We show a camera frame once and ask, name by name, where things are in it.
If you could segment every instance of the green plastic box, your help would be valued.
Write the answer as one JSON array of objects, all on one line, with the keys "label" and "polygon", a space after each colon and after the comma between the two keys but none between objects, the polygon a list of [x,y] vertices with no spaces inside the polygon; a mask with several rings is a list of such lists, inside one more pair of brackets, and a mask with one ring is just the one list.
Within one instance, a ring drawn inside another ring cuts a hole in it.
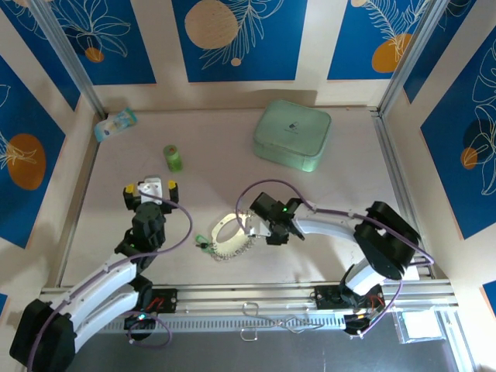
[{"label": "green plastic box", "polygon": [[258,157],[313,172],[326,148],[331,117],[283,100],[271,102],[253,135]]}]

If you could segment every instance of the black bracket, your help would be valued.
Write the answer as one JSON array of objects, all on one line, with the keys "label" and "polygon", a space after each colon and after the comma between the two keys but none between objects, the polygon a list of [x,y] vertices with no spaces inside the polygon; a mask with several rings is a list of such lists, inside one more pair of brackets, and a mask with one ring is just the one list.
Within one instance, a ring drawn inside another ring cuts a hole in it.
[{"label": "black bracket", "polygon": [[293,198],[288,203],[283,204],[264,192],[258,195],[250,209],[262,220],[269,222],[271,235],[265,238],[265,242],[268,245],[280,246],[288,243],[289,234],[305,240],[303,234],[296,229],[292,222],[295,217],[295,211],[301,203],[301,199]]},{"label": "black bracket", "polygon": [[[12,358],[27,366],[36,335],[52,314],[50,304],[39,299],[26,306],[10,346]],[[56,314],[46,328],[33,361],[34,371],[57,372],[66,370],[72,363],[76,355],[76,333],[69,318],[69,315]]]},{"label": "black bracket", "polygon": [[366,295],[358,297],[355,305],[343,299],[343,290],[338,284],[318,285],[314,287],[312,297],[315,299],[318,310],[340,310],[344,308],[371,308],[371,296],[384,298],[380,285],[372,287]]},{"label": "black bracket", "polygon": [[[375,201],[367,208],[367,217],[390,227],[411,243],[419,244],[419,233],[386,203]],[[395,281],[403,278],[415,254],[408,244],[389,232],[381,232],[379,227],[368,221],[356,225],[353,236],[376,272]]]},{"label": "black bracket", "polygon": [[[151,300],[145,308],[136,306],[133,310],[136,312],[156,313],[156,314],[174,314],[177,306],[177,289],[176,288],[156,288],[152,289]],[[149,329],[153,331],[157,325],[152,319],[132,315],[124,319],[124,329]],[[141,341],[149,337],[151,333],[133,333],[131,337],[136,341]]]}]

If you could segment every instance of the wire hook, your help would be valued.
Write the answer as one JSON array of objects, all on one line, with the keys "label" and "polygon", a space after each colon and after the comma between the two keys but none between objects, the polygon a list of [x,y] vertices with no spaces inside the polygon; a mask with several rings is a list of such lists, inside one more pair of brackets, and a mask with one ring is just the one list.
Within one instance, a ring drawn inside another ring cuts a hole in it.
[{"label": "wire hook", "polygon": [[[248,312],[247,307],[249,307],[249,306],[254,306],[255,314],[250,314]],[[267,323],[267,325],[255,325],[255,326],[254,325],[248,325],[246,327],[241,328],[241,332],[239,333],[239,336],[241,337],[241,339],[243,341],[247,341],[247,342],[257,341],[258,340],[258,329],[262,329],[262,328],[269,329],[269,328],[279,327],[282,329],[286,329],[291,333],[299,335],[300,333],[305,331],[306,328],[298,329],[297,327],[311,326],[312,328],[310,328],[310,329],[315,330],[315,329],[322,328],[324,326],[324,324],[315,324],[315,323],[306,321],[304,319],[300,319],[296,316],[292,316],[292,317],[290,317],[288,319],[284,319],[284,320],[283,319],[271,319],[271,318],[266,317],[266,316],[258,315],[259,310],[260,310],[260,306],[256,302],[248,301],[248,302],[245,302],[243,304],[242,311],[243,311],[243,314],[245,316],[248,316],[250,318],[264,320]],[[293,327],[290,325],[290,323],[293,321],[297,325],[296,327]],[[254,334],[253,338],[247,338],[244,336],[245,332],[247,332],[248,330],[254,331],[255,334]]]}]

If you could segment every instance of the white floor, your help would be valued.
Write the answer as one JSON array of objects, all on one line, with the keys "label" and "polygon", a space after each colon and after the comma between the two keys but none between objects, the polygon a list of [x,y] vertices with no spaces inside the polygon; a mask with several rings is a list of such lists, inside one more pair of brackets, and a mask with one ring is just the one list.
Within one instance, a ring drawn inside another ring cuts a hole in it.
[{"label": "white floor", "polygon": [[[192,214],[194,234],[186,244],[157,258],[144,272],[155,284],[249,284],[338,281],[363,256],[358,246],[324,236],[294,237],[286,246],[259,241],[242,256],[215,262],[195,247],[194,237],[234,208],[239,193],[264,178],[281,178],[321,206],[364,212],[373,201],[398,210],[369,111],[333,108],[332,132],[317,171],[304,173],[256,157],[253,131],[262,110],[143,113],[136,127],[103,142],[88,185],[68,255],[63,286],[71,286],[101,265],[131,226],[122,189],[149,174],[179,184],[180,203]],[[184,169],[171,174],[162,149],[175,144]],[[247,208],[261,191],[286,202],[291,191],[261,185],[248,194]],[[180,211],[167,216],[164,249],[187,231]]]}]

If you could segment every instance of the white wall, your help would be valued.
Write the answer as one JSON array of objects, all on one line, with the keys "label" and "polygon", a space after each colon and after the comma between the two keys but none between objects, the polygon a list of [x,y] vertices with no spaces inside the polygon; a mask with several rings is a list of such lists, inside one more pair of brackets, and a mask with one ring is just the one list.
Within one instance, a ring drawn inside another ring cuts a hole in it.
[{"label": "white wall", "polygon": [[420,126],[496,26],[496,2],[477,0],[411,105],[400,95],[387,116],[424,240],[452,281],[476,362],[496,370],[496,319],[481,294],[496,279],[496,225],[463,240]]},{"label": "white wall", "polygon": [[83,98],[76,112],[72,111],[1,11],[0,35],[0,55],[66,134],[27,248],[24,250],[0,238],[0,293],[9,296],[0,319],[0,365],[8,372],[20,368],[8,355],[14,327],[20,320],[20,312],[37,298],[47,281],[88,147],[94,115]]},{"label": "white wall", "polygon": [[303,105],[375,106],[389,80],[327,81],[348,1],[308,1],[295,81],[188,83],[171,1],[133,0],[157,84],[107,85],[95,90],[110,112],[127,105],[151,111],[263,108],[276,98]]}]

